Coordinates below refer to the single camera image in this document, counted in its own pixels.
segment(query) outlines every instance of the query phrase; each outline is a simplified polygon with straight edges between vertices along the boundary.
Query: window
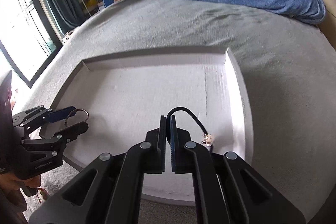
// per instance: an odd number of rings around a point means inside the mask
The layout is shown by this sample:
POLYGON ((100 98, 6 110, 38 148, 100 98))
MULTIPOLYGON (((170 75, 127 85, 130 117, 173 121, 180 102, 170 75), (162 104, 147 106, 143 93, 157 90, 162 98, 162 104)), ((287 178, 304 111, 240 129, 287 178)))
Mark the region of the window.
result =
POLYGON ((31 88, 62 47, 39 0, 0 0, 0 49, 31 88))
MULTIPOLYGON (((11 70, 11 66, 6 60, 5 56, 0 52, 0 75, 11 70)), ((15 72, 12 73, 12 100, 19 102, 20 104, 26 101, 27 96, 29 95, 29 87, 22 81, 20 77, 17 76, 15 72)))

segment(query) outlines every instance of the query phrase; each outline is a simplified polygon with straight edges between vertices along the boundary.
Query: person's hand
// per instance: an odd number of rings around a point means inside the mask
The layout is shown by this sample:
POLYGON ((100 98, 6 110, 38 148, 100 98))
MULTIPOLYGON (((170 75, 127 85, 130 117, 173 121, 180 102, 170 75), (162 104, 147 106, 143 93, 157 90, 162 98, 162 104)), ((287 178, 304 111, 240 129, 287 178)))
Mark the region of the person's hand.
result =
POLYGON ((38 188, 41 186, 41 176, 20 180, 12 172, 0 175, 0 189, 5 195, 8 195, 11 191, 19 190, 21 188, 19 182, 24 182, 30 188, 38 188))

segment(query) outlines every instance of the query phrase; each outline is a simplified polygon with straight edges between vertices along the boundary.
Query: glass door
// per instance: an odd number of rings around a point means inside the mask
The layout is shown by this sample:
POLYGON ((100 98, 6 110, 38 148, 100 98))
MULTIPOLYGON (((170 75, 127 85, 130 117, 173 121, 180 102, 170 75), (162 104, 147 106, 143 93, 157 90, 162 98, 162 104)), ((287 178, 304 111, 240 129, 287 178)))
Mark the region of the glass door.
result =
POLYGON ((62 44, 39 0, 0 0, 0 49, 31 88, 62 44))

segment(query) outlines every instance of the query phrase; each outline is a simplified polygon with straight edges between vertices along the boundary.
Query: finger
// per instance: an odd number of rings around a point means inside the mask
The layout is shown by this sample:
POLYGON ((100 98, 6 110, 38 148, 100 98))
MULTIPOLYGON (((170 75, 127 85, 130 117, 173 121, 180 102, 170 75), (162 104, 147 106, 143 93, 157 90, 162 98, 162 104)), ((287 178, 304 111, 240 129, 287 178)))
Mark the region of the finger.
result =
POLYGON ((26 179, 26 180, 21 180, 21 179, 17 178, 16 175, 14 175, 11 172, 5 174, 5 176, 6 176, 6 180, 23 181, 23 182, 28 182, 28 181, 31 181, 33 179, 33 178, 30 178, 30 179, 26 179))
POLYGON ((25 182, 25 185, 30 188, 38 188, 41 186, 41 176, 33 177, 30 181, 25 182))
POLYGON ((9 180, 1 183, 1 190, 5 195, 8 195, 13 190, 19 190, 21 186, 17 181, 9 180))

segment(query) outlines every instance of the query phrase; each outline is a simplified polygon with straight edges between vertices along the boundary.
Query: key ring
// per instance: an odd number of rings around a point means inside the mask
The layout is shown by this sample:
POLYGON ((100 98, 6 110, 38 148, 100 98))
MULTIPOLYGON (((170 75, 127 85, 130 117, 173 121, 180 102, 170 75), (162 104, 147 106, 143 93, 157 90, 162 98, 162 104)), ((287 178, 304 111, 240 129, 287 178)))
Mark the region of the key ring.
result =
POLYGON ((212 138, 211 134, 204 134, 203 138, 204 139, 202 140, 201 143, 206 145, 208 150, 210 152, 212 152, 212 150, 213 150, 213 138, 212 138))
POLYGON ((73 112, 77 112, 77 111, 82 111, 82 112, 85 112, 85 113, 86 113, 87 118, 85 119, 84 122, 86 122, 86 121, 89 119, 89 112, 87 112, 85 109, 76 108, 76 109, 74 109, 73 111, 71 111, 71 112, 69 113, 69 115, 67 116, 67 118, 65 119, 65 121, 64 121, 64 125, 65 125, 65 127, 68 127, 68 119, 69 119, 69 117, 71 116, 71 114, 72 114, 73 112))

